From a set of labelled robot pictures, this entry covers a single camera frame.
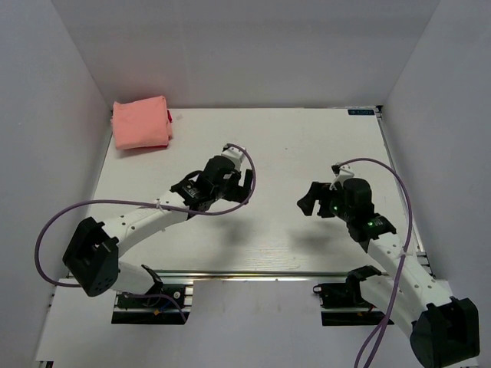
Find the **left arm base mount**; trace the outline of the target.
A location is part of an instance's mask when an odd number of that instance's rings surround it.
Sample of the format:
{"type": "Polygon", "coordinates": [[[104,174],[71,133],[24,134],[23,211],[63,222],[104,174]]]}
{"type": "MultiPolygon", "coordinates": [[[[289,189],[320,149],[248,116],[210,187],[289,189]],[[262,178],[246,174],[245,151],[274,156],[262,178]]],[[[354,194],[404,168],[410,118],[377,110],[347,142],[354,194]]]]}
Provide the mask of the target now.
{"type": "Polygon", "coordinates": [[[184,325],[179,309],[188,318],[192,305],[192,284],[164,284],[165,297],[134,298],[117,294],[111,323],[118,325],[184,325]]]}

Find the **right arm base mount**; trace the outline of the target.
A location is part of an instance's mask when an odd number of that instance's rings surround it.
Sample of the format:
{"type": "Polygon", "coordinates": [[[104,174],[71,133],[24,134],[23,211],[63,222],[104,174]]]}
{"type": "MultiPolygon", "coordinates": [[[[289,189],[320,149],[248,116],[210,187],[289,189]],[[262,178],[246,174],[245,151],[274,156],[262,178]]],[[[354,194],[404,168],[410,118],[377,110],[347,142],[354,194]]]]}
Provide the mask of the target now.
{"type": "Polygon", "coordinates": [[[384,312],[367,301],[355,301],[344,283],[316,284],[312,292],[320,299],[323,327],[376,326],[384,318],[384,312]]]}

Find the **salmon pink t shirt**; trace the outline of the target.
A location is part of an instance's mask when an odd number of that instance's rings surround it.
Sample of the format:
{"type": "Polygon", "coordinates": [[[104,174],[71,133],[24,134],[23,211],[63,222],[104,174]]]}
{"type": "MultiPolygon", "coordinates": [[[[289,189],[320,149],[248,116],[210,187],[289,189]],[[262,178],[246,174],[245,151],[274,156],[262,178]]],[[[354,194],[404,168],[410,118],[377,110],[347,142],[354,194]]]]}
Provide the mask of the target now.
{"type": "Polygon", "coordinates": [[[166,119],[164,96],[113,104],[111,126],[117,150],[153,147],[153,128],[166,119]]]}

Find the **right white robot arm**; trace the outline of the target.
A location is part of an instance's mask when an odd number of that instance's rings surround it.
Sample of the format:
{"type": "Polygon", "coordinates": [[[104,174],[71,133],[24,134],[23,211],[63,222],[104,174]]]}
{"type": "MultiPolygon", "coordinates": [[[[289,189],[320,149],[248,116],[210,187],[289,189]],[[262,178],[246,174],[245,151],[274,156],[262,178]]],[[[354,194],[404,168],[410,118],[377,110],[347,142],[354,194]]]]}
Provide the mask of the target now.
{"type": "Polygon", "coordinates": [[[344,221],[351,239],[379,264],[349,271],[342,292],[330,294],[326,285],[316,286],[324,306],[344,297],[356,306],[390,311],[390,320],[409,338],[424,367],[446,367],[479,355],[476,305],[454,297],[416,255],[404,251],[396,228],[375,211],[366,180],[313,182],[297,205],[306,216],[314,215],[317,205],[317,216],[344,221]]]}

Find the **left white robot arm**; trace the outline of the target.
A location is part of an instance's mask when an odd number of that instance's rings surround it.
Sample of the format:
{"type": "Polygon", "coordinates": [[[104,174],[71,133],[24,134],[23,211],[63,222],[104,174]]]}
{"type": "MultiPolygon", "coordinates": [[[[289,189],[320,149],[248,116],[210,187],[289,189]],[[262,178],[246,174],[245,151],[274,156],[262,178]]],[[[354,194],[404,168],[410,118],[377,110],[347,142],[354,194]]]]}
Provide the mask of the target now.
{"type": "Polygon", "coordinates": [[[252,189],[252,170],[241,165],[243,153],[229,148],[211,158],[204,169],[188,174],[150,207],[102,222],[81,221],[64,253],[63,262],[90,297],[114,290],[135,294],[144,305],[157,304],[163,282],[142,264],[121,261],[133,246],[171,225],[185,222],[197,212],[207,212],[220,199],[243,202],[252,189]]]}

